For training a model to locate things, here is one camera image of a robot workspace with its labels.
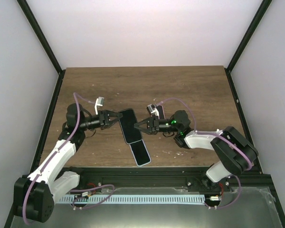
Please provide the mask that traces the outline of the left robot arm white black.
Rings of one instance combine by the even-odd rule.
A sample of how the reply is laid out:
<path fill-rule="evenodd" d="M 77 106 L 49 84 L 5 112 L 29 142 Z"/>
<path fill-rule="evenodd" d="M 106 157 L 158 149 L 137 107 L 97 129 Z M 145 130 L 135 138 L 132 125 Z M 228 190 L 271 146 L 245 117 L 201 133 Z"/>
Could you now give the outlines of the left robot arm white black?
<path fill-rule="evenodd" d="M 85 140 L 85 132 L 97 128 L 104 130 L 122 118 L 121 112 L 100 110 L 95 115 L 79 103 L 68 106 L 62 132 L 47 158 L 28 176 L 18 178 L 14 184 L 14 214 L 29 225 L 32 221 L 44 223 L 59 200 L 69 192 L 82 192 L 87 179 L 75 171 L 59 176 L 66 162 L 75 155 Z"/>

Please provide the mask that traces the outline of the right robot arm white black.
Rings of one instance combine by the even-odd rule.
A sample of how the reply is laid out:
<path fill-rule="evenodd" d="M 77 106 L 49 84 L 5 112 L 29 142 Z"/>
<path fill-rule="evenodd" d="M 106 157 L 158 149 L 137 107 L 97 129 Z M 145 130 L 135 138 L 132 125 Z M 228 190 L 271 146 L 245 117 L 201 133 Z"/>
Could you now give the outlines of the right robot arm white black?
<path fill-rule="evenodd" d="M 190 127 L 184 110 L 176 111 L 169 119 L 152 115 L 135 123 L 134 127 L 149 135 L 174 133 L 173 139 L 181 148 L 214 151 L 219 161 L 211 165 L 200 179 L 206 191 L 213 191 L 226 177 L 239 176 L 250 170 L 258 157 L 257 149 L 233 126 L 212 132 L 197 131 Z"/>

